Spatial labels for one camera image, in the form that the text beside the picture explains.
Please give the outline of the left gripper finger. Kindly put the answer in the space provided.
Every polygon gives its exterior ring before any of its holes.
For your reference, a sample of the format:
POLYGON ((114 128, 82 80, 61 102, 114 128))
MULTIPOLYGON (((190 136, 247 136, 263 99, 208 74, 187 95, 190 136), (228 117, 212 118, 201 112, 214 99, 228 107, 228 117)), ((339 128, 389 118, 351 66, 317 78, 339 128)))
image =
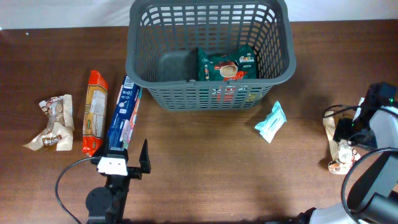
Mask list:
POLYGON ((148 142, 147 139, 144 140, 141 154, 139 157, 139 163, 140 163, 140 168, 141 172, 143 174, 150 174, 151 172, 151 164, 150 164, 150 159, 149 159, 149 151, 148 151, 148 142))
POLYGON ((104 157, 109 151, 109 137, 107 137, 103 144, 95 151, 93 157, 104 157))

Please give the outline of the beige Pantree snack bag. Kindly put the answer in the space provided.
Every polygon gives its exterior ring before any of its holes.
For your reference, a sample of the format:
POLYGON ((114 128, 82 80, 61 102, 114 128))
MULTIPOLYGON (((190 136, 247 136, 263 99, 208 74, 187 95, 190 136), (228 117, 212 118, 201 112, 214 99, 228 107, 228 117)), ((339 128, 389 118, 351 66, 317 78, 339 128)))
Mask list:
POLYGON ((335 141, 337 123, 340 118, 353 118, 353 115, 343 112, 334 117, 323 118, 323 125, 329 142, 331 161, 328 163, 328 170, 332 174, 346 175, 353 164, 361 158, 361 155, 351 147, 347 140, 335 141))

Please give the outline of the orange spaghetti packet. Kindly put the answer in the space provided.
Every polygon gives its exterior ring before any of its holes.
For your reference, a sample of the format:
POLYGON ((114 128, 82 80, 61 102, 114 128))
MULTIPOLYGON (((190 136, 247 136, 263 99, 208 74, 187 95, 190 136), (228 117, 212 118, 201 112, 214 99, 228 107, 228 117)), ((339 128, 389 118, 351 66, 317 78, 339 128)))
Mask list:
POLYGON ((108 83, 99 71, 92 70, 88 79, 83 118, 82 152, 89 157, 102 146, 106 119, 108 83))

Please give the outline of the blue pasta box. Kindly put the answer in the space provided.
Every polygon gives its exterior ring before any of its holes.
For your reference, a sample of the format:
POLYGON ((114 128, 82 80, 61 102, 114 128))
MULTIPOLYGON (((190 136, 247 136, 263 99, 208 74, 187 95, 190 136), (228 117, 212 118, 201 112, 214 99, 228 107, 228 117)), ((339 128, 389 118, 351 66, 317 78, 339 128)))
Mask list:
POLYGON ((128 149, 135 127, 142 89, 125 76, 108 130, 109 148, 128 149))

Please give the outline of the light green wipes packet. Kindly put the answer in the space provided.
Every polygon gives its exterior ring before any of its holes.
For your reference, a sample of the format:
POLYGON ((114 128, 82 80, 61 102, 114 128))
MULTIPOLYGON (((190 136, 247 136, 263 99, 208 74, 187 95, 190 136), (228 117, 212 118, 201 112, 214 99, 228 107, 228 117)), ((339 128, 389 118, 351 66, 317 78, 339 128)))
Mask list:
POLYGON ((257 123, 254 129, 259 131, 259 134, 269 144, 272 142, 278 130, 287 122, 285 113, 279 101, 276 101, 272 107, 271 113, 268 114, 264 121, 257 123))

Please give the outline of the grey plastic shopping basket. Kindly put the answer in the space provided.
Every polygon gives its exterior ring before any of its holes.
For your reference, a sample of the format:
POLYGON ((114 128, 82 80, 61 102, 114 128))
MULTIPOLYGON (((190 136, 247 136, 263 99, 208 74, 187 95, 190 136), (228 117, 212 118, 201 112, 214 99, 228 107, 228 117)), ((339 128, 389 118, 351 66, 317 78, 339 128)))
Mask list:
POLYGON ((140 0, 130 8, 126 73, 167 110, 250 108, 296 66, 283 0, 140 0), (199 50, 222 56, 244 45, 254 51, 254 79, 199 79, 199 50))

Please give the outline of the green Nescafe coffee bag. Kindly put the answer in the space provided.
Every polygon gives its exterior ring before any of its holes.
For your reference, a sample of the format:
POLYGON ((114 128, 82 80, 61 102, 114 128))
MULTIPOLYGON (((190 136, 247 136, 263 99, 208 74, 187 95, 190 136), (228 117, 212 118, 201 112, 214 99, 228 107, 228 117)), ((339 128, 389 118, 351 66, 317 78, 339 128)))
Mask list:
POLYGON ((257 62, 254 50, 244 45, 226 55, 208 55, 203 49, 197 51, 199 81, 236 81, 257 78, 257 62))

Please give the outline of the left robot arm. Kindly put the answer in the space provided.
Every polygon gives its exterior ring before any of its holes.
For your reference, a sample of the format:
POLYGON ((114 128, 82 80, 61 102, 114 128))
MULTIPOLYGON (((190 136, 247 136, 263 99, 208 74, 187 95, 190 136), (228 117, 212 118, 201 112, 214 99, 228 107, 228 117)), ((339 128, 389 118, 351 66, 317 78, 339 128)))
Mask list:
POLYGON ((97 171, 106 177, 103 187, 93 189, 86 197, 88 223, 131 223, 124 218, 130 181, 141 180, 143 174, 151 172, 147 140, 144 141, 139 157, 139 167, 127 165, 127 149, 110 147, 108 143, 101 146, 92 157, 97 171))

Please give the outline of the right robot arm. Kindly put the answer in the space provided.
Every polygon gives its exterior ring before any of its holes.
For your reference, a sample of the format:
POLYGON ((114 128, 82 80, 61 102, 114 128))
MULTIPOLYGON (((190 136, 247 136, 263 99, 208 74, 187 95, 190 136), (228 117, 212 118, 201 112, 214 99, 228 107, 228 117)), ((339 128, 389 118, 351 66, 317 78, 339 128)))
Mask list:
POLYGON ((341 202, 290 222, 397 223, 397 87, 373 83, 358 105, 327 108, 323 123, 336 156, 329 168, 345 174, 341 202))

